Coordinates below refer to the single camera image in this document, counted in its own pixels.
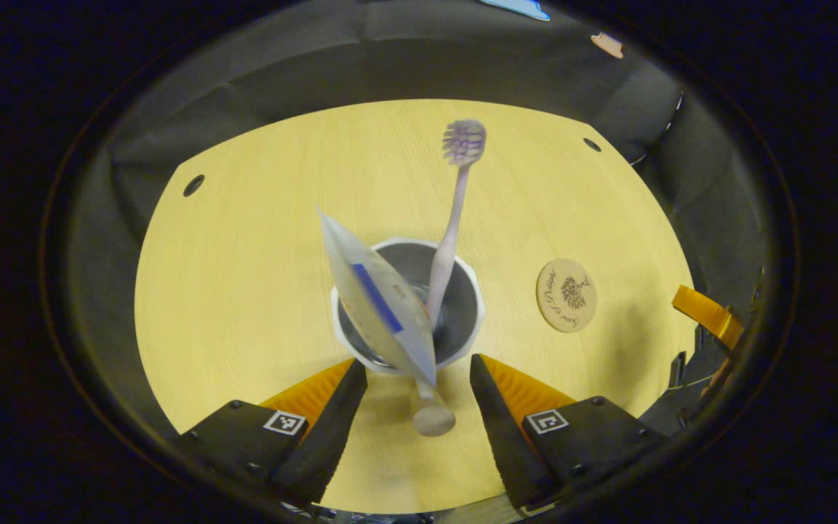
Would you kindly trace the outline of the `pale pink toothbrush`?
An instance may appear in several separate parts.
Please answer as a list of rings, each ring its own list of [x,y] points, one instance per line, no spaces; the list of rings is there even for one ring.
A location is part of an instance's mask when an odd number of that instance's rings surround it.
[[[433,328],[438,325],[444,294],[455,265],[463,202],[468,191],[470,169],[482,158],[486,139],[485,126],[475,119],[459,119],[449,123],[442,138],[443,158],[448,160],[450,165],[455,166],[457,179],[453,192],[451,215],[430,266],[428,298],[425,306],[430,325]]]

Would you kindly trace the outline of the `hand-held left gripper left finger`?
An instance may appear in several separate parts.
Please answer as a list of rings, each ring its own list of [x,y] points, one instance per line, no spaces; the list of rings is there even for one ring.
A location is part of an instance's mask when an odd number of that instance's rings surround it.
[[[339,362],[265,402],[227,402],[175,445],[243,490],[296,507],[317,504],[335,475],[367,386],[361,362]]]

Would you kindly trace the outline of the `light wooden desktop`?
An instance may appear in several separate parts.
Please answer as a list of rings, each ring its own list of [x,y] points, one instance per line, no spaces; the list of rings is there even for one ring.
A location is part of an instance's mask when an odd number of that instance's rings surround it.
[[[457,245],[486,308],[469,354],[633,416],[661,397],[672,362],[694,352],[696,325],[671,305],[694,282],[658,200],[609,140],[509,104],[386,100],[250,130],[174,170],[140,252],[134,314],[151,391],[178,432],[351,358],[333,329],[316,210],[367,245],[437,243],[457,179],[442,136],[456,119],[487,131]],[[595,281],[598,311],[576,333],[538,309],[536,280],[556,258]]]

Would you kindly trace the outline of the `white toothpaste tube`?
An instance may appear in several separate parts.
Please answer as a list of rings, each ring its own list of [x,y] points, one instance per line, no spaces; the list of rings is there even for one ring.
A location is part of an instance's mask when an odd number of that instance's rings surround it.
[[[423,302],[393,266],[322,209],[316,210],[336,295],[363,342],[415,382],[412,425],[442,437],[456,417],[438,393],[433,325]]]

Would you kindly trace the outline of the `round wooden coaster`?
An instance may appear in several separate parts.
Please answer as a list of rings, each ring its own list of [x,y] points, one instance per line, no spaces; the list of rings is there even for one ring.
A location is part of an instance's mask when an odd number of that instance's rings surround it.
[[[536,301],[542,318],[556,331],[586,329],[599,308],[594,279],[575,260],[556,258],[541,269]]]

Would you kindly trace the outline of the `black backdrop cloth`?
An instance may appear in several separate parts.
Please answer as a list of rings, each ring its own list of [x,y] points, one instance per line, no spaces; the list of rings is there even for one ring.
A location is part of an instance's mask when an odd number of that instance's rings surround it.
[[[602,133],[677,231],[694,283],[743,322],[777,282],[775,213],[755,133],[688,64],[626,37],[588,42],[595,15],[546,4],[526,20],[474,0],[302,0],[237,24],[205,20],[122,83],[81,130],[49,214],[47,276],[97,401],[172,437],[135,340],[135,272],[175,168],[207,147],[311,112],[410,98],[481,100]]]

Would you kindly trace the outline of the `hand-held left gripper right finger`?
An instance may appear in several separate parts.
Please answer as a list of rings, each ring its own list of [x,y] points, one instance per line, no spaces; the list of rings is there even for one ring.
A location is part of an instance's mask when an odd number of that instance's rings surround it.
[[[539,509],[594,490],[666,441],[604,396],[575,400],[485,354],[469,381],[510,504]]]

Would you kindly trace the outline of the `white cup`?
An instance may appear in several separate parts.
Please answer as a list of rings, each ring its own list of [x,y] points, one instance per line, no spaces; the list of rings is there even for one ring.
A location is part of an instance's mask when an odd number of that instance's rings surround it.
[[[428,295],[431,262],[438,249],[435,242],[392,237],[376,243],[372,248],[409,282],[419,298]],[[330,290],[330,308],[336,339],[356,360],[376,373],[394,376],[402,374],[366,345],[340,305],[335,287]],[[472,266],[456,256],[433,330],[436,368],[442,370],[468,354],[482,328],[485,312],[478,275]]]

